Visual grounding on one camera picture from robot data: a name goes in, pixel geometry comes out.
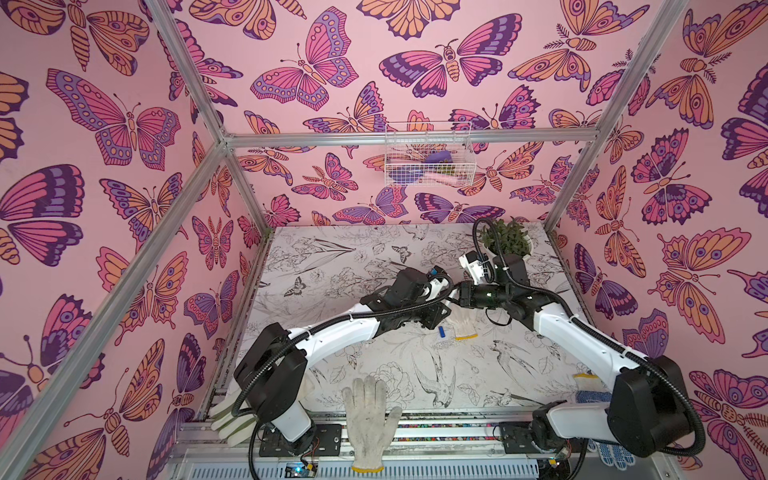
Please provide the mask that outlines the white glove on table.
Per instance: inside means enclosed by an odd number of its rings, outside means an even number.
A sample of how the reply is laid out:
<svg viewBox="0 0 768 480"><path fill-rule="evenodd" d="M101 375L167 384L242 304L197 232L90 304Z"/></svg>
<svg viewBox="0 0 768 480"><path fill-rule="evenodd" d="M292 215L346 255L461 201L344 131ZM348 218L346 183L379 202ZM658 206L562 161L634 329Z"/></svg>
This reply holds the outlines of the white glove on table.
<svg viewBox="0 0 768 480"><path fill-rule="evenodd" d="M453 306L451 314L446 322L453 329L454 337L457 341L474 339L478 336L477 332L477 314L475 309Z"/></svg>

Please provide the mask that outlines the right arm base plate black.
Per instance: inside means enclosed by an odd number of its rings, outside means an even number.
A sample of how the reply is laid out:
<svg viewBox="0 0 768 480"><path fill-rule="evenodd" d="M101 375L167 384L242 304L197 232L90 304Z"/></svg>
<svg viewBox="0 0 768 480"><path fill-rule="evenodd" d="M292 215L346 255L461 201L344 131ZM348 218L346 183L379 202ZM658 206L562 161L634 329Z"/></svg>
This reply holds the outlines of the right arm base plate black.
<svg viewBox="0 0 768 480"><path fill-rule="evenodd" d="M501 422L499 439L506 454L541 454L534 442L530 424L526 422Z"/></svg>

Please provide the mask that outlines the white glove front centre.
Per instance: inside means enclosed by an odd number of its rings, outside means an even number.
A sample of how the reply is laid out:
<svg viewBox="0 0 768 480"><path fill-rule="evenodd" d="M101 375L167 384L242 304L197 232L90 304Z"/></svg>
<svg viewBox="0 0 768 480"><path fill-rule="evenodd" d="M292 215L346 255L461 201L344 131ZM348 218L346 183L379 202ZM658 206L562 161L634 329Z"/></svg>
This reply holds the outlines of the white glove front centre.
<svg viewBox="0 0 768 480"><path fill-rule="evenodd" d="M391 445L402 409L387 412L387 386L373 376L356 378L342 390L348 439L354 450L352 470L373 474L383 470L383 454Z"/></svg>

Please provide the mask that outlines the blue dotted glove right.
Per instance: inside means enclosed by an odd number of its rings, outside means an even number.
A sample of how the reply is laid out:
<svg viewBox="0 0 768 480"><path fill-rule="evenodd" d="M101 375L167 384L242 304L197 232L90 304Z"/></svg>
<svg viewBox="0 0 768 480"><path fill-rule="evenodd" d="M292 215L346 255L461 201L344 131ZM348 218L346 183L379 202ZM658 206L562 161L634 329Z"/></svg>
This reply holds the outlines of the blue dotted glove right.
<svg viewBox="0 0 768 480"><path fill-rule="evenodd" d="M609 403L611 401L612 395L599 377L579 373L574 376L574 380L577 387L575 399L578 403ZM598 453L605 466L614 467L619 471L626 471L636 464L635 456L618 445L589 440L587 449Z"/></svg>

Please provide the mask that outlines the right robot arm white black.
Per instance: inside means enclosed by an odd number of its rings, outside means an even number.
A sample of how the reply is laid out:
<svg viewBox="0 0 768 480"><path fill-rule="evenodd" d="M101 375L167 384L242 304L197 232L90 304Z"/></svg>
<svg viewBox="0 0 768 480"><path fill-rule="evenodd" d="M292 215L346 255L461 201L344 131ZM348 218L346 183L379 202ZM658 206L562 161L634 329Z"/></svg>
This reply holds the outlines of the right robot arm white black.
<svg viewBox="0 0 768 480"><path fill-rule="evenodd" d="M617 444L638 457L657 452L693 457L703 451L705 428L674 361L618 343L582 321L557 293L515 280L504 261L471 251L460 265L470 276L459 286L462 307L503 309L581 362L611 393L608 401L559 401L536 410L530 431L538 449L581 438Z"/></svg>

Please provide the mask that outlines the white glove front left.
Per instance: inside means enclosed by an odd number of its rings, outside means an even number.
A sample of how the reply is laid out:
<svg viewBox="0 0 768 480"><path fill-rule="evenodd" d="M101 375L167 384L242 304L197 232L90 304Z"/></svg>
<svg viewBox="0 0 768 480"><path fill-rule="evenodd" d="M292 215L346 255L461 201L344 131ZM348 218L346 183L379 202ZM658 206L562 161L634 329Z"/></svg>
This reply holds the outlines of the white glove front left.
<svg viewBox="0 0 768 480"><path fill-rule="evenodd" d="M207 419L211 422L211 429L229 447L236 447L247 442L254 432L258 420L252 414L239 417L232 414L238 396L238 391L228 393L218 403L211 406L207 414Z"/></svg>

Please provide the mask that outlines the white potted green plant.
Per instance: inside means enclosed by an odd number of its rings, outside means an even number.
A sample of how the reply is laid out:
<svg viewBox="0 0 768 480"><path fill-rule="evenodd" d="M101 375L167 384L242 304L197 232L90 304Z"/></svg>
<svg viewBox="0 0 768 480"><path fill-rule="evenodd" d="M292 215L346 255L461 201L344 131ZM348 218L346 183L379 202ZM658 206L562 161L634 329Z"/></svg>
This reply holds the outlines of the white potted green plant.
<svg viewBox="0 0 768 480"><path fill-rule="evenodd" d="M515 254L525 257L531 253L531 243L523 226L516 222L493 220L481 235L483 245L495 255Z"/></svg>

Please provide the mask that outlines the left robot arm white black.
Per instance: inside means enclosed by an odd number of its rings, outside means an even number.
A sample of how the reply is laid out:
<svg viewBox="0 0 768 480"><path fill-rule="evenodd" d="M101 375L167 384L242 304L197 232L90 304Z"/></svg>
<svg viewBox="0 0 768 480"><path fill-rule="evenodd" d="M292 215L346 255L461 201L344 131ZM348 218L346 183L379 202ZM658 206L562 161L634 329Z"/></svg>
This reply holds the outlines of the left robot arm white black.
<svg viewBox="0 0 768 480"><path fill-rule="evenodd" d="M253 417L297 442L314 429L300 404L306 370L328 356L367 342L408 322L435 327L450 314L445 305L454 284L435 267L401 270L394 283L362 297L349 310L318 324L288 330L275 322L257 337L235 369L239 392L230 414Z"/></svg>

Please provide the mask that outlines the green circuit board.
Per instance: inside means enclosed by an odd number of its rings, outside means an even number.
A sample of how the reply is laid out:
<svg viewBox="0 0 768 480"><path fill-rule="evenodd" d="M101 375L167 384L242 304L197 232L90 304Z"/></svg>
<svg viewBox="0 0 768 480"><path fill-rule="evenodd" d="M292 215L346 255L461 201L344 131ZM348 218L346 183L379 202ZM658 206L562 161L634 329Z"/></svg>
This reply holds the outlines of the green circuit board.
<svg viewBox="0 0 768 480"><path fill-rule="evenodd" d="M316 463L287 463L284 469L285 479L313 479L318 472Z"/></svg>

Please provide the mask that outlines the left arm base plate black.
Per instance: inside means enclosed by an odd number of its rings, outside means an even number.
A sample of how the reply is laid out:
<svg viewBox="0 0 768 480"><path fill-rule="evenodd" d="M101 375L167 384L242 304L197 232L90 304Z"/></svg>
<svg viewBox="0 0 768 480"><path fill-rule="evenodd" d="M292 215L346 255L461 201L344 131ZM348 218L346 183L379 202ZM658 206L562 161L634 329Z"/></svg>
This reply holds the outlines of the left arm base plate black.
<svg viewBox="0 0 768 480"><path fill-rule="evenodd" d="M340 455L342 440L341 424L313 424L295 441L288 441L277 430L269 430L262 436L259 447L260 457L337 457Z"/></svg>

